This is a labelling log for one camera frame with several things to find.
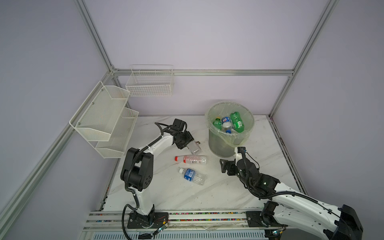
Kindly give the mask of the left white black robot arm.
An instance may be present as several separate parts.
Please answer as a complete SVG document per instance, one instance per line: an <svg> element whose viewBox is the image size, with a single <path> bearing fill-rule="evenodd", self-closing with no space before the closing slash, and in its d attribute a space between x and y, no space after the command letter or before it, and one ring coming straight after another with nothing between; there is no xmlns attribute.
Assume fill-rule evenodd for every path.
<svg viewBox="0 0 384 240"><path fill-rule="evenodd" d="M125 191L134 197L136 205L130 209L139 215L148 216L154 211L148 190L154 176L154 160L173 145L180 150L187 148L192 155L201 153L200 145L189 131L165 131L142 148L127 151L120 178Z"/></svg>

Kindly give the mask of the green bottle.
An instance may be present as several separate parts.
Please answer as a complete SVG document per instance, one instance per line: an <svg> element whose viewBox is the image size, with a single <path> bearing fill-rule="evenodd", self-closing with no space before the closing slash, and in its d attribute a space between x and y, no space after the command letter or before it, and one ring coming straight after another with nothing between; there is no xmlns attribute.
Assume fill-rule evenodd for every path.
<svg viewBox="0 0 384 240"><path fill-rule="evenodd" d="M221 131L221 130L223 129L221 118L216 118L216 119L213 121L213 126L214 126L216 129L218 129L219 131Z"/></svg>
<svg viewBox="0 0 384 240"><path fill-rule="evenodd" d="M236 132L242 133L245 130L244 122L241 118L241 115L239 112L233 112L230 114L230 118L233 124L233 127Z"/></svg>

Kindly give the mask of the clear bottle red white label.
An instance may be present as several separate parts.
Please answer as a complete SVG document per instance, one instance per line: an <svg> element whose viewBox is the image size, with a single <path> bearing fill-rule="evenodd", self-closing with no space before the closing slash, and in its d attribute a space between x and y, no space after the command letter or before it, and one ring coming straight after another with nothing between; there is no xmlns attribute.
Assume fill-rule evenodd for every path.
<svg viewBox="0 0 384 240"><path fill-rule="evenodd" d="M194 155L185 155L185 156L176 156L176 162L186 163L186 164L206 164L208 158L206 156L194 156Z"/></svg>

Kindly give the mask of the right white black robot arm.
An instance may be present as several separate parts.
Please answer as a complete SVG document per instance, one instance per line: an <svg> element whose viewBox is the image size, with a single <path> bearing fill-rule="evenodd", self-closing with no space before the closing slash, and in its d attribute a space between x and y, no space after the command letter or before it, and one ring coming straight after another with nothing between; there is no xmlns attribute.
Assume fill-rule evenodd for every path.
<svg viewBox="0 0 384 240"><path fill-rule="evenodd" d="M247 158L220 160L221 171L236 176L264 208L257 220L264 227L293 227L322 240L360 240L364 228L356 211L337 207L297 192L280 180L260 173Z"/></svg>

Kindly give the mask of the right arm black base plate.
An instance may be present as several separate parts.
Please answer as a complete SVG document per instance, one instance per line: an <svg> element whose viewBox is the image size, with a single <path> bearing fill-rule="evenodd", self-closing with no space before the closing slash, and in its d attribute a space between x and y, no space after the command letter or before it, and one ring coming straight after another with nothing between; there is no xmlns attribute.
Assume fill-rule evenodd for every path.
<svg viewBox="0 0 384 240"><path fill-rule="evenodd" d="M272 211L247 211L246 219L250 228L285 228L287 225L279 224Z"/></svg>

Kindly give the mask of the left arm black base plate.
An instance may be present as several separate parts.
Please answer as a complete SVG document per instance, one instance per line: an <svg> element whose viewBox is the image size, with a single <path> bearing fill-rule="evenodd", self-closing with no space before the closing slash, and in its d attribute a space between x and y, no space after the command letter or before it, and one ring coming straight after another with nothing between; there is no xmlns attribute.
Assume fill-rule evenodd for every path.
<svg viewBox="0 0 384 240"><path fill-rule="evenodd" d="M166 212L154 212L148 216L132 212L126 227L128 229L158 229L164 225L164 222L168 222L168 219L169 213Z"/></svg>

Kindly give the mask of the clear bottle blue cap sideways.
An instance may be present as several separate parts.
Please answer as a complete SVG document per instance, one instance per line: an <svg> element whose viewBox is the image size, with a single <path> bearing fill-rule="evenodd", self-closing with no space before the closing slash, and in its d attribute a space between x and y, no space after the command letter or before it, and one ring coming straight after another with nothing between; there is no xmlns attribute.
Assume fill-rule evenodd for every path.
<svg viewBox="0 0 384 240"><path fill-rule="evenodd" d="M188 143L187 148L194 156L197 156L202 152L200 145L195 140L192 140L190 143Z"/></svg>

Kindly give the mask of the clear bottle blue label angled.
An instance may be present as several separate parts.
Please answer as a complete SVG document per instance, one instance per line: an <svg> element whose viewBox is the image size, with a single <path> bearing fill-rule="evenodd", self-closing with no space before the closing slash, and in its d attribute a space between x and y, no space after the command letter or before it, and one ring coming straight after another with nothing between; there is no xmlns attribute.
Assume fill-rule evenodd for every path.
<svg viewBox="0 0 384 240"><path fill-rule="evenodd" d="M179 173L183 176L183 179L198 185L203 185L206 180L205 175L190 168L179 168Z"/></svg>

